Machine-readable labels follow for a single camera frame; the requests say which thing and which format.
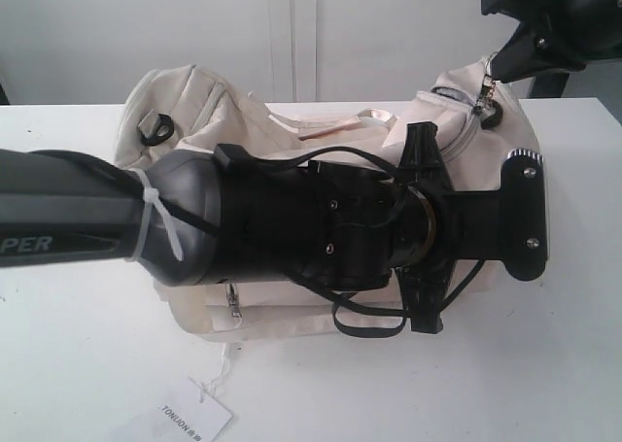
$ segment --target zipper pull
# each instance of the zipper pull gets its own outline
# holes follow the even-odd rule
[[[231,309],[231,315],[235,319],[242,319],[242,311],[240,311],[240,296],[237,288],[233,284],[229,284],[226,289],[226,302]]]

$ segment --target paper tag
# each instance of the paper tag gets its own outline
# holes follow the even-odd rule
[[[190,379],[152,411],[118,428],[111,442],[211,442],[231,419],[220,403]]]

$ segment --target table surface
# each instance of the table surface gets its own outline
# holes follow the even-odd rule
[[[404,103],[276,104],[281,114]],[[546,160],[551,259],[465,294],[436,336],[339,334],[234,350],[219,441],[619,440],[622,127],[596,99],[523,102]],[[111,159],[121,106],[0,108],[0,146]],[[171,384],[218,374],[122,260],[0,271],[0,440],[104,441]]]

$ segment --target screw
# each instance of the screw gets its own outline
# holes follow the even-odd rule
[[[523,176],[525,178],[533,178],[536,173],[537,171],[535,170],[535,168],[532,167],[527,167],[525,170],[523,170]]]
[[[540,240],[538,240],[537,238],[530,238],[529,240],[527,240],[527,247],[530,250],[534,250],[535,248],[540,246]]]

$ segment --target white handbag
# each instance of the white handbag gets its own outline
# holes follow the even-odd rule
[[[121,119],[115,163],[121,168],[147,168],[173,149],[210,152],[219,143],[239,144],[255,156],[290,158],[316,148],[348,145],[375,153],[397,165],[405,142],[406,126],[433,121],[437,142],[458,190],[486,190],[500,184],[501,164],[515,148],[538,151],[527,117],[506,85],[490,89],[502,109],[494,128],[483,129],[491,110],[474,109],[484,84],[486,60],[443,73],[432,89],[420,91],[399,117],[374,109],[349,117],[288,119],[270,112],[252,95],[241,93],[225,79],[205,68],[186,66],[154,70],[134,88]],[[169,116],[173,132],[158,136],[158,117]],[[327,155],[332,161],[360,166],[368,162],[349,153]],[[460,261],[454,278],[460,281],[472,267]],[[499,269],[488,262],[469,287],[487,289]],[[239,285],[166,287],[155,282],[184,330],[206,340],[285,337],[335,331],[331,305],[322,297],[291,282]],[[357,295],[357,302],[400,305],[397,281],[380,290]],[[392,327],[399,319],[339,313],[352,326]]]

